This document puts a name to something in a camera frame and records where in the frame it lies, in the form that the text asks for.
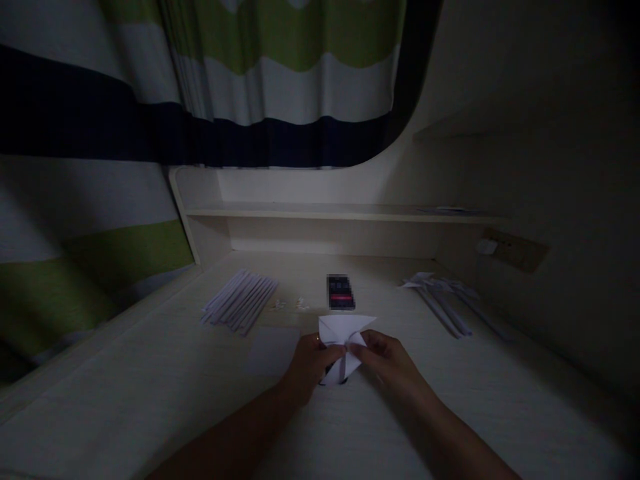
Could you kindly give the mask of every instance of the wall socket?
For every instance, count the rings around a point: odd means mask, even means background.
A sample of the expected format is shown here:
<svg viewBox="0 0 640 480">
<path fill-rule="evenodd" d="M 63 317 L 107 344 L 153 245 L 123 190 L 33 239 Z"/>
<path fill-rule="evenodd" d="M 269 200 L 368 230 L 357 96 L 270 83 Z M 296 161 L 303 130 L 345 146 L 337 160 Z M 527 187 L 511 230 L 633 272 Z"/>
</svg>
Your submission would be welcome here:
<svg viewBox="0 0 640 480">
<path fill-rule="evenodd" d="M 492 228 L 487 228 L 482 238 L 494 240 L 498 243 L 495 252 L 492 254 L 493 258 L 527 273 L 533 273 L 549 251 L 549 247 L 546 245 Z"/>
</svg>

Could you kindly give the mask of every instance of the desk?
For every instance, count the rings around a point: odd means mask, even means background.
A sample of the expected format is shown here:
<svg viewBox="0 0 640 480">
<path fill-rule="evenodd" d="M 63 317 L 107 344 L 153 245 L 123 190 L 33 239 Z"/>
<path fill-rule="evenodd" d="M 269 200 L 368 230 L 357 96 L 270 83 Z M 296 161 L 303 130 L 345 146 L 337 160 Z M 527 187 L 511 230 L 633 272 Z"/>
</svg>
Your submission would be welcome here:
<svg viewBox="0 0 640 480">
<path fill-rule="evenodd" d="M 280 280 L 281 311 L 257 326 L 317 330 L 326 310 L 326 274 L 347 273 L 354 313 L 402 340 L 438 395 L 527 479 L 610 479 L 628 459 L 575 398 L 598 415 L 616 406 L 550 352 L 516 331 L 505 344 L 464 310 L 471 338 L 455 340 L 402 278 L 446 273 L 428 260 L 233 251 L 132 307 L 0 403 L 0 469 L 47 478 L 139 475 L 175 448 L 274 384 L 243 374 L 248 338 L 199 325 L 200 308 L 240 268 Z M 312 306 L 296 312 L 304 297 Z M 565 391 L 573 392 L 573 398 Z M 260 467 L 258 478 L 429 478 L 374 386 L 362 372 L 318 387 Z"/>
</svg>

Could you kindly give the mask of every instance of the shelf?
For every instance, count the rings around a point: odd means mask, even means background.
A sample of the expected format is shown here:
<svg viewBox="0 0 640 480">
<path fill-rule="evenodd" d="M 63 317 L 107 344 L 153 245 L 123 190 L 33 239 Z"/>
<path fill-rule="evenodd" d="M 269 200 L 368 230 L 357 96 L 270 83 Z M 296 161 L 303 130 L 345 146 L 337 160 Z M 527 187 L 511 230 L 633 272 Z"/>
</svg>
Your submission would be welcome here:
<svg viewBox="0 0 640 480">
<path fill-rule="evenodd" d="M 431 209 L 422 212 L 419 209 Z M 187 209 L 195 217 L 289 218 L 322 220 L 400 221 L 415 223 L 469 223 L 498 225 L 507 221 L 486 213 L 434 211 L 412 205 L 356 205 L 344 203 L 220 202 Z"/>
</svg>

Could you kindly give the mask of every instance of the smartphone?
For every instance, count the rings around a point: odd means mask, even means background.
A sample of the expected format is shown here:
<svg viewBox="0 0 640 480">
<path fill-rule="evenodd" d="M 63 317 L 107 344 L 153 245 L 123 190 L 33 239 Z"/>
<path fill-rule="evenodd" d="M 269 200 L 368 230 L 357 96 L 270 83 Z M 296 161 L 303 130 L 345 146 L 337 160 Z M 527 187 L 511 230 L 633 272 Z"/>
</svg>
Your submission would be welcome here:
<svg viewBox="0 0 640 480">
<path fill-rule="evenodd" d="M 327 296 L 331 310 L 355 310 L 349 277 L 344 273 L 327 275 Z"/>
</svg>

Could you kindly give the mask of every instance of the striped curtain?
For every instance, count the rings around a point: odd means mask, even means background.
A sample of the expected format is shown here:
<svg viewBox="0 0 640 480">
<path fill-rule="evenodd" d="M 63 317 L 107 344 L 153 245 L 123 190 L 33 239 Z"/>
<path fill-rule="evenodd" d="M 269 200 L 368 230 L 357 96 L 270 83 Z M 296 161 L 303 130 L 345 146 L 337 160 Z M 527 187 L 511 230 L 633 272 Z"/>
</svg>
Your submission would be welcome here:
<svg viewBox="0 0 640 480">
<path fill-rule="evenodd" d="M 405 0 L 1 8 L 3 152 L 320 168 L 385 146 Z"/>
<path fill-rule="evenodd" d="M 0 362 L 46 361 L 193 264 L 161 164 L 378 154 L 404 16 L 404 0 L 3 0 Z"/>
</svg>

